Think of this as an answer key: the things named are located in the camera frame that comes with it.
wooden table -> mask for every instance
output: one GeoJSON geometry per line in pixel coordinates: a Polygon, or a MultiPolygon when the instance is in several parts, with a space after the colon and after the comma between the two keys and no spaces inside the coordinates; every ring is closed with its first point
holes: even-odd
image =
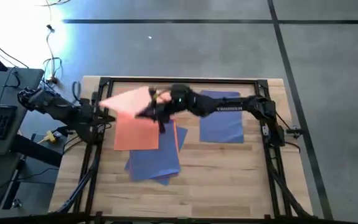
{"type": "MultiPolygon", "coordinates": [[[[82,97],[89,98],[97,90],[99,80],[100,77],[84,77],[82,97]]],[[[268,79],[268,84],[277,112],[291,124],[283,80],[268,79]]],[[[113,95],[145,85],[161,86],[160,83],[114,82],[113,95]]],[[[255,92],[251,85],[190,86],[195,91],[237,91],[242,96],[253,95],[255,92]]],[[[192,218],[263,218],[264,214],[272,214],[260,124],[250,113],[243,112],[242,118],[245,142],[217,144],[199,142],[198,117],[188,112],[177,114],[177,125],[188,129],[188,133],[179,154],[182,171],[178,177],[171,179],[168,186],[152,180],[129,180],[124,171],[129,153],[113,150],[113,124],[105,133],[92,213],[102,211],[103,215],[120,217],[192,218]]],[[[286,140],[296,143],[291,137],[286,140]]],[[[77,186],[84,148],[84,143],[79,144],[64,155],[50,211],[58,209],[77,186]]],[[[281,154],[289,189],[303,208],[312,213],[298,149],[287,145],[281,148],[281,154]]],[[[84,210],[86,196],[87,189],[84,191],[81,210],[84,210]]]]}

concrete floor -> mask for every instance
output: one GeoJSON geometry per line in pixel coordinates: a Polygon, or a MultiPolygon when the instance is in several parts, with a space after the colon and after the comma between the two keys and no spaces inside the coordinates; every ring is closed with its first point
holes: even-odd
{"type": "MultiPolygon", "coordinates": [[[[358,20],[357,0],[273,2],[278,19],[358,20]]],[[[8,5],[0,9],[0,46],[30,67],[42,68],[50,57],[45,43],[48,8],[34,6],[35,1],[2,3],[8,5]]],[[[64,66],[58,90],[66,98],[72,98],[71,83],[84,75],[282,78],[297,120],[273,24],[61,22],[271,19],[265,0],[71,0],[51,10],[55,33],[50,43],[64,66]]],[[[280,28],[332,214],[336,220],[358,222],[358,24],[280,28]]],[[[58,124],[46,115],[28,113],[22,131],[44,133],[58,124]]],[[[314,213],[323,217],[305,149],[302,160],[314,213]]]]}

blue paper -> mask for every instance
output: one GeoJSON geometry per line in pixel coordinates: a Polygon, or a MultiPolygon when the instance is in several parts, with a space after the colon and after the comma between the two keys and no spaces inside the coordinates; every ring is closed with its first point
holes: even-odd
{"type": "MultiPolygon", "coordinates": [[[[180,128],[176,126],[176,133],[177,133],[177,143],[179,145],[179,150],[181,150],[181,148],[183,147],[184,144],[184,140],[186,138],[187,135],[187,129],[185,128],[180,128]]],[[[125,164],[125,170],[129,170],[129,163],[130,163],[130,158],[128,159],[127,163],[125,164]]],[[[169,174],[166,177],[155,177],[153,178],[156,182],[159,182],[160,184],[163,185],[168,185],[169,184],[169,180],[171,178],[171,175],[174,174],[169,174]]]]}
{"type": "Polygon", "coordinates": [[[159,149],[130,151],[130,173],[134,181],[180,172],[173,122],[159,135],[159,149]]]}
{"type": "MultiPolygon", "coordinates": [[[[207,91],[201,94],[212,98],[238,98],[238,92],[207,91]]],[[[242,112],[219,111],[200,119],[200,139],[202,142],[243,143],[242,112]]]]}

yellow object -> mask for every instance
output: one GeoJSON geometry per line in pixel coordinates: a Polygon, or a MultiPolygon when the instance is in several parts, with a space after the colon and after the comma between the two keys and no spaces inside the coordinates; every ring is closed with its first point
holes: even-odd
{"type": "Polygon", "coordinates": [[[38,144],[45,142],[45,141],[50,141],[51,143],[55,143],[57,141],[57,139],[55,138],[54,134],[51,131],[47,131],[46,136],[44,136],[44,138],[42,140],[40,140],[38,142],[38,144]]]}

black line on floor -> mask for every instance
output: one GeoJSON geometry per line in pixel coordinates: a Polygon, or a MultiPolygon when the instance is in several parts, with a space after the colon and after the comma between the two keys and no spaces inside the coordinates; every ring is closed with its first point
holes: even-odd
{"type": "Polygon", "coordinates": [[[66,24],[272,24],[270,19],[64,19],[66,24]]]}
{"type": "MultiPolygon", "coordinates": [[[[358,20],[278,20],[279,24],[358,24],[358,20]]],[[[66,24],[273,24],[271,19],[64,19],[66,24]]]]}
{"type": "Polygon", "coordinates": [[[325,189],[325,186],[323,183],[323,177],[321,175],[321,171],[318,166],[316,152],[314,151],[313,143],[312,143],[309,129],[308,129],[308,124],[306,122],[306,117],[303,112],[301,100],[299,98],[298,89],[296,87],[295,79],[294,79],[292,68],[290,65],[290,60],[288,58],[288,54],[285,49],[284,40],[283,40],[283,36],[281,33],[280,24],[278,23],[277,14],[276,14],[276,11],[274,8],[273,0],[267,0],[267,3],[268,3],[269,10],[270,10],[271,18],[273,19],[274,30],[275,30],[278,46],[280,48],[281,57],[283,59],[288,83],[290,84],[290,90],[291,90],[293,101],[295,104],[296,113],[298,114],[300,126],[304,130],[303,139],[304,139],[304,143],[306,145],[306,151],[308,153],[311,170],[313,173],[314,181],[316,183],[316,188],[317,188],[318,196],[320,199],[321,208],[323,210],[323,215],[324,215],[324,218],[333,220],[331,207],[329,205],[329,201],[328,201],[328,197],[327,197],[327,192],[326,192],[326,189],[325,189]]]}

